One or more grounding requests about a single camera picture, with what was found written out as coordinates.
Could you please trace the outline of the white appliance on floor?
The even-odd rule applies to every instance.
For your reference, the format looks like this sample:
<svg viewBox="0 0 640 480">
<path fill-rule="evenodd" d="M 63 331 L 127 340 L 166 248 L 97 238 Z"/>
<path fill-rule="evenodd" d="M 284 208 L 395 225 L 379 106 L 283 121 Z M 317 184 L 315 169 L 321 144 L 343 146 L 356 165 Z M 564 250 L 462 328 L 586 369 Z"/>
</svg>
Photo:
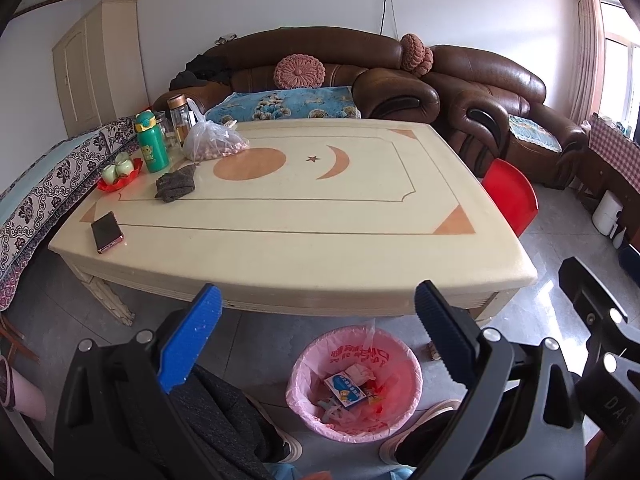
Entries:
<svg viewBox="0 0 640 480">
<path fill-rule="evenodd" d="M 600 234 L 613 238 L 622 210 L 622 202 L 611 191 L 606 191 L 592 214 L 591 220 L 594 227 Z"/>
</svg>

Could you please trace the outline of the green kids water bottle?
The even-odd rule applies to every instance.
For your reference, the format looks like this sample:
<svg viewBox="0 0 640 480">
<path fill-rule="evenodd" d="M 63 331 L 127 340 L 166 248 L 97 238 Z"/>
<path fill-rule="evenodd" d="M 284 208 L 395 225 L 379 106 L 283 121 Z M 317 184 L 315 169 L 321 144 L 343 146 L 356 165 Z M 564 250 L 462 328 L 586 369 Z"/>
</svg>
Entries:
<svg viewBox="0 0 640 480">
<path fill-rule="evenodd" d="M 145 110 L 134 118 L 140 150 L 149 172 L 157 172 L 169 165 L 169 157 L 165 146 L 162 129 L 155 115 Z"/>
</svg>

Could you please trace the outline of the glass tea bottle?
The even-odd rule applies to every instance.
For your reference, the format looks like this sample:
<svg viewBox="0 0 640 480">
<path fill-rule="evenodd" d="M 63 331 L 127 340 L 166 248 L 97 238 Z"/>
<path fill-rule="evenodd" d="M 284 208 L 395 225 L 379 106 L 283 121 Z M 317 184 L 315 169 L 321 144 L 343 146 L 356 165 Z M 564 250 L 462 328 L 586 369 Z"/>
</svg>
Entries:
<svg viewBox="0 0 640 480">
<path fill-rule="evenodd" d="M 194 116 L 184 94 L 177 94 L 167 101 L 172 126 L 178 142 L 183 144 L 194 125 Z"/>
</svg>

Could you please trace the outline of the brown leather sofa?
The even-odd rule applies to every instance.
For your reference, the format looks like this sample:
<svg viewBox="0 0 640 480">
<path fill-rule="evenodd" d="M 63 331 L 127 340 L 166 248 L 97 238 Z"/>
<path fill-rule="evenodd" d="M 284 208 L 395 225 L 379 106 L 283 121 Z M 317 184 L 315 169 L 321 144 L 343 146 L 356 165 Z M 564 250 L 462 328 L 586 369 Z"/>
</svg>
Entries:
<svg viewBox="0 0 640 480">
<path fill-rule="evenodd" d="M 420 77 L 432 51 L 413 35 L 397 40 L 361 30 L 281 27 L 217 44 L 186 63 L 152 104 L 183 94 L 205 112 L 232 93 L 347 87 L 364 118 L 434 122 L 435 89 Z"/>
</svg>

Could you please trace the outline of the pink lined trash bin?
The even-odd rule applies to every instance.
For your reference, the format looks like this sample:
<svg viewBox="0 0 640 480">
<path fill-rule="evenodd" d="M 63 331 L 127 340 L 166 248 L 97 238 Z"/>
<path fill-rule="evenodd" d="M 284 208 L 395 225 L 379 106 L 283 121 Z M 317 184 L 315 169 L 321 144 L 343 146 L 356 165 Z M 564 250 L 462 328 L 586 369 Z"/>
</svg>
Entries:
<svg viewBox="0 0 640 480">
<path fill-rule="evenodd" d="M 421 365 L 373 322 L 331 330 L 295 362 L 286 403 L 316 434 L 343 443 L 384 440 L 408 422 L 422 396 Z"/>
</svg>

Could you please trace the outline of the red plate with apples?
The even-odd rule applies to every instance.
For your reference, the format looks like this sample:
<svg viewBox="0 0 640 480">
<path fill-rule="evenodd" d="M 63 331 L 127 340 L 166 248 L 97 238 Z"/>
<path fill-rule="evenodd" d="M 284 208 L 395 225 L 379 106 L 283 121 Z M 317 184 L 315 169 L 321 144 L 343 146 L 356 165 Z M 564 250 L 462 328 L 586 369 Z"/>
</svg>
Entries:
<svg viewBox="0 0 640 480">
<path fill-rule="evenodd" d="M 134 158 L 127 152 L 119 153 L 114 162 L 102 170 L 96 187 L 105 193 L 119 191 L 137 179 L 142 166 L 141 158 Z"/>
</svg>

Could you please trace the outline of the black smartphone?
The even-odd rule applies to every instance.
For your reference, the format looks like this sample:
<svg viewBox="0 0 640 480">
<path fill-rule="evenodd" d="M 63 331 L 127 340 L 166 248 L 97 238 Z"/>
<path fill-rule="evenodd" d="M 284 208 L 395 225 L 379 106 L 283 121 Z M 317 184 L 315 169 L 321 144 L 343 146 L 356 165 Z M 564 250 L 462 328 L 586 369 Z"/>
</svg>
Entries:
<svg viewBox="0 0 640 480">
<path fill-rule="evenodd" d="M 124 233 L 120 228 L 113 211 L 109 211 L 99 219 L 91 223 L 94 242 L 96 243 L 96 251 L 104 254 L 109 249 L 124 240 Z"/>
</svg>

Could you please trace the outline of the pink round cushion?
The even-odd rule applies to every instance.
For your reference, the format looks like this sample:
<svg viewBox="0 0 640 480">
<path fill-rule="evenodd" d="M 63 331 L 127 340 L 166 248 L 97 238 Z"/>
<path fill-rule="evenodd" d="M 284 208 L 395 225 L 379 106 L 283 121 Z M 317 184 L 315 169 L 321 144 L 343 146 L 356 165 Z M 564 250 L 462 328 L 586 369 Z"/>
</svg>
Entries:
<svg viewBox="0 0 640 480">
<path fill-rule="evenodd" d="M 423 77 L 433 67 L 434 54 L 419 36 L 409 32 L 400 40 L 402 47 L 401 68 L 414 76 Z"/>
<path fill-rule="evenodd" d="M 326 79 L 326 68 L 308 54 L 291 54 L 282 58 L 273 71 L 274 84 L 279 89 L 320 88 Z"/>
</svg>

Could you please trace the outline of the blue white medicine box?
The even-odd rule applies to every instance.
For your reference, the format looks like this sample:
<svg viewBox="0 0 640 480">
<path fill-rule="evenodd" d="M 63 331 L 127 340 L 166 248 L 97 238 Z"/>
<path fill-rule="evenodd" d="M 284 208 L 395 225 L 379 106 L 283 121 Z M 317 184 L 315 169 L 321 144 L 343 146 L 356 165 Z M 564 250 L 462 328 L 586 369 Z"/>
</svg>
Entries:
<svg viewBox="0 0 640 480">
<path fill-rule="evenodd" d="M 343 408 L 351 408 L 367 399 L 367 393 L 357 386 L 345 372 L 331 375 L 323 382 Z"/>
</svg>

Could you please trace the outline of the grey cloth rag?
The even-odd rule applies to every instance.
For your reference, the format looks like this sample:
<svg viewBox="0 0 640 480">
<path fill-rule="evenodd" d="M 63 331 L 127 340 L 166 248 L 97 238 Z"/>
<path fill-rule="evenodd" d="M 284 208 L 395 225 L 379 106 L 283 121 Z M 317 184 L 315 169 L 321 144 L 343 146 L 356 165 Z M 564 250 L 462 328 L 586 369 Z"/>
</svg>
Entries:
<svg viewBox="0 0 640 480">
<path fill-rule="evenodd" d="M 195 164 L 164 174 L 155 182 L 155 198 L 164 203 L 171 203 L 195 190 L 194 174 L 198 168 Z"/>
</svg>

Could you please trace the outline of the blue floral blanket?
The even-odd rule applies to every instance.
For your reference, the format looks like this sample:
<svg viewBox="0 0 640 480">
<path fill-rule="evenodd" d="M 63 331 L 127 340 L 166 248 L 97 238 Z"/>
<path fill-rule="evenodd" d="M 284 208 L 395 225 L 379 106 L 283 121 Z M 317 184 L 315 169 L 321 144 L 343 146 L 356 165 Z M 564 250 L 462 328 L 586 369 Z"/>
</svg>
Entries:
<svg viewBox="0 0 640 480">
<path fill-rule="evenodd" d="M 233 92 L 205 113 L 205 118 L 225 124 L 262 120 L 305 118 L 356 118 L 361 112 L 352 98 L 352 89 L 343 87 L 267 90 L 255 93 Z"/>
</svg>

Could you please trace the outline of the red plastic stool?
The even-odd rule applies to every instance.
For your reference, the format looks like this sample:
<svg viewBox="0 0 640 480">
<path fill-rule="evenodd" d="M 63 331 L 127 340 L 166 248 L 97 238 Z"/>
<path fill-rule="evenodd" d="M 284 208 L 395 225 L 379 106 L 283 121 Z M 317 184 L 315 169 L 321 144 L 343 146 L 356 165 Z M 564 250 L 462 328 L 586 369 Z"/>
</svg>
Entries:
<svg viewBox="0 0 640 480">
<path fill-rule="evenodd" d="M 539 211 L 533 185 L 518 168 L 502 159 L 491 163 L 482 185 L 514 234 L 521 236 Z"/>
</svg>

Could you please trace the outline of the pink curtain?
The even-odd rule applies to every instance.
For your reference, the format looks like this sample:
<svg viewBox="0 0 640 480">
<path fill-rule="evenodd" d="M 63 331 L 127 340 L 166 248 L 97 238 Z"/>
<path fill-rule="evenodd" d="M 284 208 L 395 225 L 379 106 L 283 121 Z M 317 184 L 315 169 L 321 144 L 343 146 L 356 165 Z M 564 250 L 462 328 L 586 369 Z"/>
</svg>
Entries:
<svg viewBox="0 0 640 480">
<path fill-rule="evenodd" d="M 570 120 L 581 124 L 601 104 L 605 64 L 605 33 L 601 0 L 578 0 L 576 65 L 570 87 Z"/>
</svg>

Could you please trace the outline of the teal seat pad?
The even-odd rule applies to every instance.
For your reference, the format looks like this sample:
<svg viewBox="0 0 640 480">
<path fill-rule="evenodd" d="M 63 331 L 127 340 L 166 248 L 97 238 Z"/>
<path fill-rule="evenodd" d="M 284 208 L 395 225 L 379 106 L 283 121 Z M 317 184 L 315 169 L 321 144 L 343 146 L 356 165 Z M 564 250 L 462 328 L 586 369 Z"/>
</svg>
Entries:
<svg viewBox="0 0 640 480">
<path fill-rule="evenodd" d="M 560 142 L 551 132 L 528 118 L 509 115 L 509 127 L 511 136 L 520 142 L 536 145 L 553 153 L 563 151 Z"/>
</svg>

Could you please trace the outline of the clear bag of peanuts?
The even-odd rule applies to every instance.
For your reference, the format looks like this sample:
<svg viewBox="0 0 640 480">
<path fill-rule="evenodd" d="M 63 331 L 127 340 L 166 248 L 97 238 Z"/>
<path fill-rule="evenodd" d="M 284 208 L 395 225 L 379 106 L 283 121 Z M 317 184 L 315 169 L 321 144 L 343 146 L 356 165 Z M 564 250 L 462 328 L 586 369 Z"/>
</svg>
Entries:
<svg viewBox="0 0 640 480">
<path fill-rule="evenodd" d="M 206 120 L 196 103 L 186 99 L 195 118 L 186 140 L 182 144 L 182 152 L 191 162 L 224 158 L 247 150 L 248 141 L 236 132 L 236 120 L 232 119 L 222 125 Z"/>
</svg>

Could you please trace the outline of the patterned sofa cover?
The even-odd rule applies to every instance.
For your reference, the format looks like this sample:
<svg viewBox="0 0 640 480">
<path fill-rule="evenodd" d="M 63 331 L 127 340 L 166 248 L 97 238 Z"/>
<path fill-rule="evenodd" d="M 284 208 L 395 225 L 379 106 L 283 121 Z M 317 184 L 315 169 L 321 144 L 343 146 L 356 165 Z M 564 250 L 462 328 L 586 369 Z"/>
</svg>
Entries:
<svg viewBox="0 0 640 480">
<path fill-rule="evenodd" d="M 134 118 L 58 142 L 1 194 L 1 307 L 6 310 L 40 243 L 121 152 L 138 148 Z"/>
</svg>

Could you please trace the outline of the checkered cloth side table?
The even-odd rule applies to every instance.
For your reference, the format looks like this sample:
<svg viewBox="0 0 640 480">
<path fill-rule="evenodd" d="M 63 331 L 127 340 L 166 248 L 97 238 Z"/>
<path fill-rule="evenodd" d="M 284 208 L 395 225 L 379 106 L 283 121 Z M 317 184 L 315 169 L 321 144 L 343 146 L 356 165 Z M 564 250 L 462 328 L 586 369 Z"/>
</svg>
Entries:
<svg viewBox="0 0 640 480">
<path fill-rule="evenodd" d="M 611 191 L 622 203 L 620 225 L 631 246 L 639 249 L 639 145 L 598 114 L 589 123 L 588 148 L 577 177 L 594 196 Z"/>
</svg>

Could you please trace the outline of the cream wooden cabinet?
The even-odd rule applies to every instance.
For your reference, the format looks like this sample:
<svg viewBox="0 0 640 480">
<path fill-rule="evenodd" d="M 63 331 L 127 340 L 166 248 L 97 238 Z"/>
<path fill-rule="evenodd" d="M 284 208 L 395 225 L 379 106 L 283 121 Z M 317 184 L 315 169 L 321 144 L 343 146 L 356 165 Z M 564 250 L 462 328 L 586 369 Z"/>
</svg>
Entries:
<svg viewBox="0 0 640 480">
<path fill-rule="evenodd" d="M 99 2 L 52 49 L 70 138 L 149 107 L 134 0 Z"/>
</svg>

